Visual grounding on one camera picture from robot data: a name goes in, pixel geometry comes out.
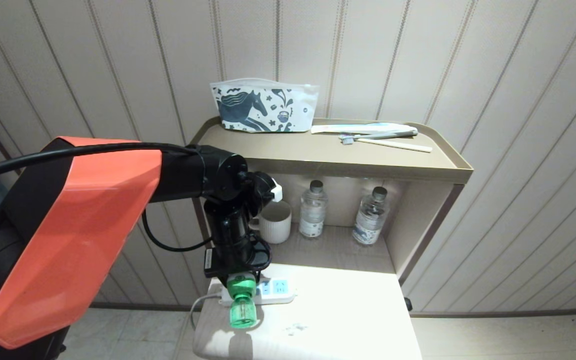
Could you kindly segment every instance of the white mug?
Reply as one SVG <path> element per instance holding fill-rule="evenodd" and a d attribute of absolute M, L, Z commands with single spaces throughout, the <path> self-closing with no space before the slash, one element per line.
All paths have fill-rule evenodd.
<path fill-rule="evenodd" d="M 258 230 L 268 244 L 281 244 L 290 236 L 292 219 L 293 212 L 286 201 L 269 202 L 248 226 Z"/>

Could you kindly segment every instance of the tiled floor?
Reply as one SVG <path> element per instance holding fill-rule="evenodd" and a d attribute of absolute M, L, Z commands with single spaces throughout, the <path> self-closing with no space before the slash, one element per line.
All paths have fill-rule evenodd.
<path fill-rule="evenodd" d="M 90 309 L 59 360 L 200 360 L 190 326 L 180 339 L 185 319 L 185 312 Z M 412 321 L 424 360 L 576 360 L 576 315 Z"/>

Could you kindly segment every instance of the wall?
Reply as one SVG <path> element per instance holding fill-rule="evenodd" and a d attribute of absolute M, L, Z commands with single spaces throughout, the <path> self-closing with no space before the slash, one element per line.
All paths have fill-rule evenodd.
<path fill-rule="evenodd" d="M 13 155 L 61 134 L 186 144 L 217 114 L 208 83 L 240 77 L 318 84 L 318 116 L 430 125 L 472 164 L 403 285 L 416 310 L 576 308 L 576 1 L 0 2 Z M 200 240 L 187 202 L 151 213 Z M 100 300 L 189 304 L 201 256 L 180 259 L 138 227 Z"/>

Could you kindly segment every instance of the water bottle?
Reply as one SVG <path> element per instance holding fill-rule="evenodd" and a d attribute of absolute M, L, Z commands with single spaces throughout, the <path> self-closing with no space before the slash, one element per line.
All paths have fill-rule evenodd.
<path fill-rule="evenodd" d="M 299 232 L 307 239 L 317 239 L 324 230 L 324 219 L 328 208 L 328 195 L 319 180 L 310 182 L 310 188 L 301 195 L 301 218 Z"/>
<path fill-rule="evenodd" d="M 375 187 L 372 194 L 361 199 L 352 237 L 362 245 L 372 245 L 379 239 L 384 222 L 390 211 L 386 203 L 388 191 L 381 186 Z"/>

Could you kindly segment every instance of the white power strip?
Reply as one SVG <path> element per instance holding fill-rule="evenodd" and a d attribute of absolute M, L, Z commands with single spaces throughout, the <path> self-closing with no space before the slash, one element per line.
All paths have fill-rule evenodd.
<path fill-rule="evenodd" d="M 297 296 L 297 290 L 292 280 L 285 277 L 262 278 L 256 286 L 254 303 L 256 305 L 287 304 Z M 225 286 L 221 287 L 221 300 L 219 303 L 225 307 L 233 304 L 233 298 L 228 294 Z"/>

